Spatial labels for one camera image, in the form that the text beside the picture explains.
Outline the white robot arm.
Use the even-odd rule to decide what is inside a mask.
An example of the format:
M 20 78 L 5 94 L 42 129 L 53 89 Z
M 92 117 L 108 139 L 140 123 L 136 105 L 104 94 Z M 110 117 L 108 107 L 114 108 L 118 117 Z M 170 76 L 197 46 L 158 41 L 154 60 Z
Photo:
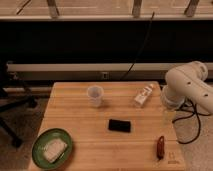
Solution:
M 205 83 L 207 66 L 193 61 L 174 67 L 165 74 L 166 85 L 161 91 L 161 102 L 167 109 L 178 109 L 189 99 L 213 114 L 213 87 Z

